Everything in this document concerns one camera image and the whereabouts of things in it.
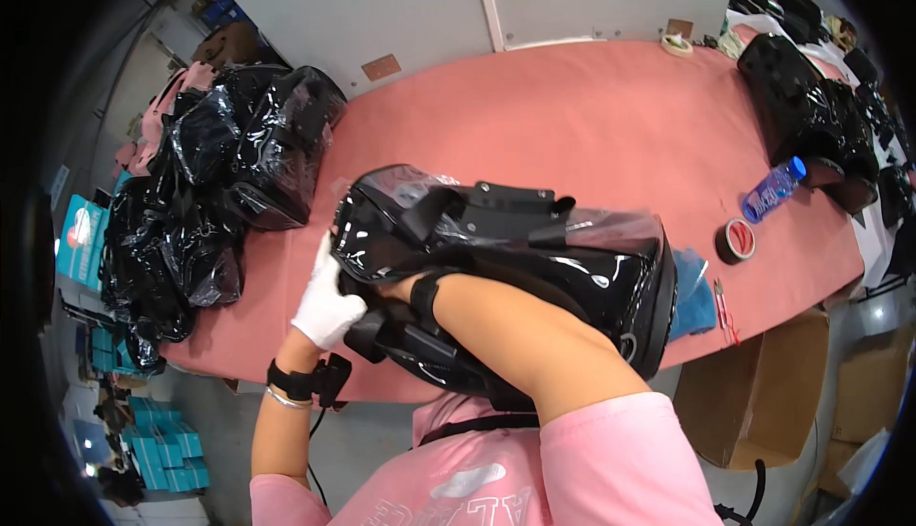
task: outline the concrete floor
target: concrete floor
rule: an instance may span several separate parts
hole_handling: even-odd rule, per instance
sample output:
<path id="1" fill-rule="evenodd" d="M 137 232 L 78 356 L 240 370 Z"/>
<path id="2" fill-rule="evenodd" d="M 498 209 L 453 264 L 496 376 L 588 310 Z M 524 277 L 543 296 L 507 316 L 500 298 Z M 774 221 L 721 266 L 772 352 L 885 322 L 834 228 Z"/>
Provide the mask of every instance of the concrete floor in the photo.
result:
<path id="1" fill-rule="evenodd" d="M 904 321 L 916 319 L 914 297 L 914 286 L 910 285 L 830 312 L 830 351 L 816 425 L 797 462 L 768 469 L 766 493 L 755 525 L 793 522 L 802 495 L 817 477 L 830 436 L 837 364 L 859 337 L 884 333 Z M 680 376 L 680 366 L 671 368 L 659 372 L 650 385 L 673 396 Z M 156 399 L 176 402 L 187 421 L 200 432 L 212 481 L 204 505 L 214 523 L 249 524 L 249 457 L 261 395 L 234 396 L 222 380 L 172 368 L 154 378 L 149 391 Z M 326 415 L 312 441 L 312 467 L 332 513 L 340 510 L 384 462 L 410 447 L 410 417 L 415 407 L 352 403 L 341 413 Z M 755 473 L 723 470 L 702 459 L 700 465 L 714 503 L 723 503 L 739 512 L 748 510 L 757 481 Z"/>

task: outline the gloved hand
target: gloved hand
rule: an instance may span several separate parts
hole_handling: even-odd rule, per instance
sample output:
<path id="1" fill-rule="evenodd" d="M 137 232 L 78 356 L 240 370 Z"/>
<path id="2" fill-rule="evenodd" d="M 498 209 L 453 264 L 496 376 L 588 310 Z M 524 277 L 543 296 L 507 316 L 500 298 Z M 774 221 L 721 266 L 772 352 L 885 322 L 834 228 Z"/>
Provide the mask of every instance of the gloved hand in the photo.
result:
<path id="1" fill-rule="evenodd" d="M 328 232 L 318 246 L 312 279 L 305 289 L 299 311 L 290 321 L 324 350 L 337 345 L 350 326 L 365 315 L 363 298 L 354 293 L 341 295 L 337 289 L 340 271 L 340 264 L 331 256 L 331 233 Z"/>

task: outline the water bottle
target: water bottle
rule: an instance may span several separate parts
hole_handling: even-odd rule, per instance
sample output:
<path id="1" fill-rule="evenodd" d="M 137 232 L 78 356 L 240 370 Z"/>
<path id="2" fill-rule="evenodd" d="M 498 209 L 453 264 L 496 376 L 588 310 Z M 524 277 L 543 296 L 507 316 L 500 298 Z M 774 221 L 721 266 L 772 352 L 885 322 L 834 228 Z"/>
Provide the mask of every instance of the water bottle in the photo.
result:
<path id="1" fill-rule="evenodd" d="M 777 166 L 760 181 L 741 201 L 741 212 L 751 224 L 759 223 L 767 214 L 781 205 L 795 189 L 799 180 L 808 174 L 802 159 L 793 156 L 787 162 Z"/>

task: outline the pink t-shirt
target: pink t-shirt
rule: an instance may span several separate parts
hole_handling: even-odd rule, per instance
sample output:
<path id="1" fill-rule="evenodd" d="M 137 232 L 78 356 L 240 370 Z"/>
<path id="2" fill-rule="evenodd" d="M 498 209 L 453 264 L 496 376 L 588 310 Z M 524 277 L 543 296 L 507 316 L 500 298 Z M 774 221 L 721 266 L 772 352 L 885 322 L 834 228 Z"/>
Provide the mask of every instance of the pink t-shirt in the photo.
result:
<path id="1" fill-rule="evenodd" d="M 444 423 L 495 414 L 450 394 L 414 414 L 415 448 L 385 463 L 331 513 L 280 474 L 251 480 L 255 526 L 716 524 L 709 490 L 671 401 L 628 395 L 543 429 L 469 432 L 419 448 Z"/>

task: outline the blue bottle cap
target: blue bottle cap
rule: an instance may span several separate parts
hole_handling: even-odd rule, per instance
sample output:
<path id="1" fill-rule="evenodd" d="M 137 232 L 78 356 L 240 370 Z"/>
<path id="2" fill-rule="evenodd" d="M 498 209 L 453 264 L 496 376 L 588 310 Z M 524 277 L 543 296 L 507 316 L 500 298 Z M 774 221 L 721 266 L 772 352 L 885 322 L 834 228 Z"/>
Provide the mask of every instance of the blue bottle cap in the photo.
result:
<path id="1" fill-rule="evenodd" d="M 808 169 L 804 167 L 802 159 L 793 156 L 789 159 L 789 173 L 795 177 L 795 180 L 801 180 L 808 175 Z"/>

